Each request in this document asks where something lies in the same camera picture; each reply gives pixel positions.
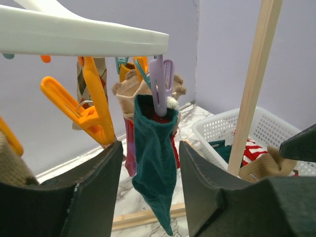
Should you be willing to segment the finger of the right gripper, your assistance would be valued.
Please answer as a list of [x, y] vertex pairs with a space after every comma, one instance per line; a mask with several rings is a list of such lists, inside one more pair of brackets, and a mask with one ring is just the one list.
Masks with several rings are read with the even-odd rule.
[[316, 161], [316, 125], [299, 132], [280, 145], [283, 158], [306, 162]]

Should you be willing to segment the white round clip hanger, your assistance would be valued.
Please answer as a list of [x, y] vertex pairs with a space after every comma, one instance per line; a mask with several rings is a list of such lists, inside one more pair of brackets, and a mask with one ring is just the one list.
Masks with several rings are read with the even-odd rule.
[[167, 52], [169, 35], [78, 16], [56, 0], [1, 5], [0, 51], [9, 54], [130, 57]]

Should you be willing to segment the purple clothespin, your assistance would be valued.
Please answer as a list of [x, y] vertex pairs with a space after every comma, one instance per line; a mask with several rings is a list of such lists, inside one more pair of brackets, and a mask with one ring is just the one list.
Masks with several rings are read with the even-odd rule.
[[174, 62], [158, 55], [149, 62], [149, 72], [155, 113], [164, 117], [167, 113], [167, 98], [172, 96]]

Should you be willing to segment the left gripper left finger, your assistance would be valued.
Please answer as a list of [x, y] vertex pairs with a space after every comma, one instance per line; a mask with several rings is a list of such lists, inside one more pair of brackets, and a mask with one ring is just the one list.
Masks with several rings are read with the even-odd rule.
[[122, 164], [116, 141], [94, 158], [40, 185], [0, 185], [3, 237], [108, 237]]

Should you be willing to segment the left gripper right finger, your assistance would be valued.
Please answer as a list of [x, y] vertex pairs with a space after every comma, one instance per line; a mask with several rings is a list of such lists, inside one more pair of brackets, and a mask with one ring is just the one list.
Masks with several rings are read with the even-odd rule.
[[315, 177], [243, 181], [180, 142], [179, 157], [192, 237], [313, 237]]

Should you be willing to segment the wooden hanger rack frame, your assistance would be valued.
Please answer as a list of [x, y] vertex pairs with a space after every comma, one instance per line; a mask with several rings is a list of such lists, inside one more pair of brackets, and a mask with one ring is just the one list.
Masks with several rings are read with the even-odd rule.
[[[282, 1], [280, 0], [265, 0], [261, 4], [238, 116], [237, 131], [233, 142], [233, 151], [230, 154], [228, 164], [228, 173], [236, 177], [239, 177], [238, 173], [246, 145], [246, 135], [253, 120], [281, 6]], [[175, 105], [171, 102], [171, 99], [171, 96], [167, 98], [167, 108]]]

